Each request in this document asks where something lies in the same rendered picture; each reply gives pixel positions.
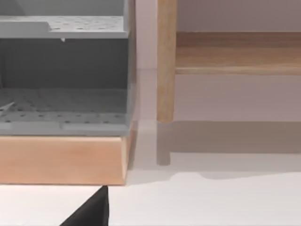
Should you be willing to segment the wooden open shelf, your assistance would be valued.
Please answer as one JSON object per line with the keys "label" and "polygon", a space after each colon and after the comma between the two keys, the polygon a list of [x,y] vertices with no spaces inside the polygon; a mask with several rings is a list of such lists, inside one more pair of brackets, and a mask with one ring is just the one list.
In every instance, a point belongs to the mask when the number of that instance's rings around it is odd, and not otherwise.
{"label": "wooden open shelf", "polygon": [[178,0],[157,0],[157,120],[174,119],[176,75],[301,76],[296,31],[180,32]]}

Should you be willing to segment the grey pierced drawer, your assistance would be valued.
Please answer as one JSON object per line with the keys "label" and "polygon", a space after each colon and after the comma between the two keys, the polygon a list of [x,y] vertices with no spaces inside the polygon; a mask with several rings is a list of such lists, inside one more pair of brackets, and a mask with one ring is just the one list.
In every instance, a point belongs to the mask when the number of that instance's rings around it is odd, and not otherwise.
{"label": "grey pierced drawer", "polygon": [[123,137],[135,0],[0,0],[0,135]]}

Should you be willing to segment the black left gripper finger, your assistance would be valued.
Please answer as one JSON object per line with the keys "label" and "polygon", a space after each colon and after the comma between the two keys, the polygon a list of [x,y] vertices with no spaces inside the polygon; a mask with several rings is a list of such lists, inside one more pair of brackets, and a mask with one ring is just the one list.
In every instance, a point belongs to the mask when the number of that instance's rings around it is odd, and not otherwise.
{"label": "black left gripper finger", "polygon": [[99,188],[60,226],[109,226],[108,186]]}

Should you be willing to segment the pale wooden drawer front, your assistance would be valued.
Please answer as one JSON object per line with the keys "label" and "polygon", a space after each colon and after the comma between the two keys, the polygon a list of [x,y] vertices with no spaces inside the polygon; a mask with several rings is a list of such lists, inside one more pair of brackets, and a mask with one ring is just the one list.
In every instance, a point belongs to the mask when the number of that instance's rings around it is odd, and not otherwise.
{"label": "pale wooden drawer front", "polygon": [[122,137],[0,136],[0,184],[124,185],[137,126]]}

